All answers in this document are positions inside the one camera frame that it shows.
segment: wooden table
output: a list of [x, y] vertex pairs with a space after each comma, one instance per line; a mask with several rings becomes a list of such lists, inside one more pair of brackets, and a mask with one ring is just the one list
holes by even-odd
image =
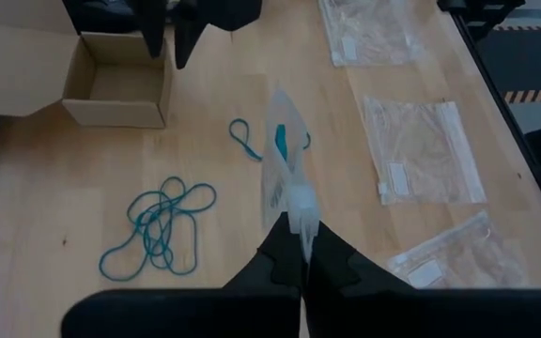
[[[305, 166], [322, 219], [361, 253], [384, 264], [487, 209], [541, 287], [541, 193], [452, 18], [433, 1], [411, 3], [430, 53], [415, 64], [334, 68], [317, 2], [272, 0], [240, 31], [206, 30], [187, 68], [176, 72], [163, 131], [81, 128], [58, 108], [0, 119], [0, 337], [56, 336], [69, 307], [102, 289], [226, 283], [264, 237], [261, 165], [229, 138], [227, 126], [238, 116], [249, 120], [261, 149], [276, 86], [313, 135]], [[364, 95], [455, 101], [488, 203], [383, 207], [361, 122]], [[100, 255], [131, 232], [127, 205], [168, 176], [218, 191], [216, 206], [197, 216], [199, 268], [187, 277], [150, 267], [130, 283], [103, 279]], [[179, 266], [192, 260], [192, 235], [187, 227], [174, 235]], [[128, 271], [140, 250], [130, 247], [109, 268]]]

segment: open cardboard box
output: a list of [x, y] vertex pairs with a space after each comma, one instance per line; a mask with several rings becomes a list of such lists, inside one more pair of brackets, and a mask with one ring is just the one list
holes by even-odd
[[62, 0], [0, 0], [0, 115], [62, 104], [86, 126], [163, 128], [173, 63], [140, 35], [83, 33]]

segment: plastic bag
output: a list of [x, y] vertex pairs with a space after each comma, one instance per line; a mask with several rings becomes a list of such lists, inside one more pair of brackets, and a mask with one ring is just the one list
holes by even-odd
[[303, 172], [306, 125], [283, 90], [277, 90], [270, 100], [266, 127], [261, 188], [263, 227], [270, 231], [281, 212], [287, 211], [289, 228], [293, 234], [301, 234], [302, 251], [309, 261], [320, 212], [315, 190]]
[[364, 99], [381, 203], [482, 203], [484, 188], [453, 102]]
[[423, 47], [404, 0], [319, 0], [333, 64], [404, 64]]
[[391, 258], [388, 270], [417, 288], [528, 286], [513, 252], [484, 211], [460, 226]]

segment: teal rope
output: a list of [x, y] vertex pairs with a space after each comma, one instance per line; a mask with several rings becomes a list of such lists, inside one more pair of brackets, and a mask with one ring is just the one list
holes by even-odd
[[284, 161], [287, 161], [287, 131], [286, 125], [278, 125], [274, 131], [274, 144]]
[[[238, 125], [238, 124], [242, 125], [245, 128], [245, 137], [244, 138], [239, 138], [233, 132], [233, 127]], [[285, 126], [283, 126], [282, 130], [280, 129], [280, 127], [281, 126], [277, 126], [277, 133], [275, 134], [275, 143], [277, 143], [277, 146], [279, 146], [281, 149], [283, 149], [283, 146], [281, 145], [280, 142], [277, 141], [277, 138], [281, 139], [281, 135], [279, 135], [279, 133], [281, 131], [283, 131], [283, 134], [284, 134], [283, 138], [285, 140]], [[245, 154], [248, 157], [250, 157], [250, 159], [252, 159], [254, 161], [262, 161], [262, 156], [259, 155], [258, 153], [256, 153], [249, 145], [249, 143], [250, 143], [250, 124], [246, 120], [244, 120], [243, 118], [236, 118], [233, 121], [231, 121], [231, 123], [229, 124], [229, 135], [231, 136], [231, 138], [233, 138], [235, 141], [237, 141], [243, 147], [243, 150], [245, 151]], [[307, 142], [306, 142], [306, 146], [304, 146], [304, 149], [308, 149], [310, 147], [311, 142], [312, 142], [312, 140], [310, 138], [310, 134], [308, 132], [306, 133], [306, 138], [307, 138]]]
[[[166, 186], [171, 182], [177, 182], [180, 185], [181, 192], [178, 195], [172, 196], [164, 192]], [[212, 192], [212, 200], [210, 203], [203, 207], [192, 209], [179, 207], [180, 203], [196, 189], [209, 189]], [[141, 211], [136, 218], [133, 218], [132, 215], [134, 215], [135, 207], [144, 198], [150, 196], [158, 197], [158, 203], [147, 207], [145, 210]], [[133, 225], [132, 234], [120, 245], [107, 250], [101, 255], [99, 264], [101, 275], [111, 281], [127, 282], [141, 273], [148, 260], [155, 268], [168, 270], [177, 276], [184, 276], [194, 272], [197, 268], [197, 221], [195, 220], [194, 215], [210, 209], [214, 203], [216, 203], [216, 190], [214, 187], [208, 183], [198, 183], [190, 189], [187, 189], [185, 182], [183, 182], [180, 177], [169, 177], [162, 183], [159, 190], [139, 194], [127, 208], [127, 218]], [[193, 265], [185, 270], [176, 270], [173, 268], [175, 253], [170, 246], [174, 221], [180, 216], [191, 219], [191, 224], [193, 226]], [[157, 229], [158, 234], [152, 235], [152, 228]], [[128, 276], [113, 276], [108, 273], [105, 270], [106, 258], [110, 254], [123, 250], [138, 237], [141, 237], [141, 240], [143, 241], [145, 254], [137, 270]]]

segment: black and orange stripe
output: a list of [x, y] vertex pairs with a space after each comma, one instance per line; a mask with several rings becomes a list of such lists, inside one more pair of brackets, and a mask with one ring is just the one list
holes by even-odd
[[541, 31], [541, 25], [497, 25], [494, 27], [494, 30], [497, 31]]
[[541, 102], [541, 90], [519, 90], [504, 93], [508, 103]]

